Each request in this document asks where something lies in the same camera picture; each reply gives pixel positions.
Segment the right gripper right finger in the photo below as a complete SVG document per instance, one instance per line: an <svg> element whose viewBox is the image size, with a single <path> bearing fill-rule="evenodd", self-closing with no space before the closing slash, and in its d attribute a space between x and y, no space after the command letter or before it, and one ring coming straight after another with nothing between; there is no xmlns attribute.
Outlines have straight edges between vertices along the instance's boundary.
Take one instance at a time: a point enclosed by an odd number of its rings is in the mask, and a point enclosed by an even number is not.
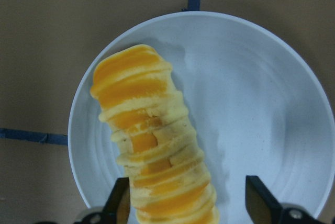
<svg viewBox="0 0 335 224"><path fill-rule="evenodd" d="M284 206L256 175L245 177L245 208L253 223L321 223L299 206Z"/></svg>

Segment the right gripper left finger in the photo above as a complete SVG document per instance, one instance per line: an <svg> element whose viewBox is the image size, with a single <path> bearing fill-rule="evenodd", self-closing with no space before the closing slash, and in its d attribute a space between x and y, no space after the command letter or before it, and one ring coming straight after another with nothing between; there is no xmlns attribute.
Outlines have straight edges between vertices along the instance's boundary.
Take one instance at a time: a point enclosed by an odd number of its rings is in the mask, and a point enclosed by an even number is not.
<svg viewBox="0 0 335 224"><path fill-rule="evenodd" d="M115 182L102 210L92 210L75 223L128 223L130 215L129 178L121 177Z"/></svg>

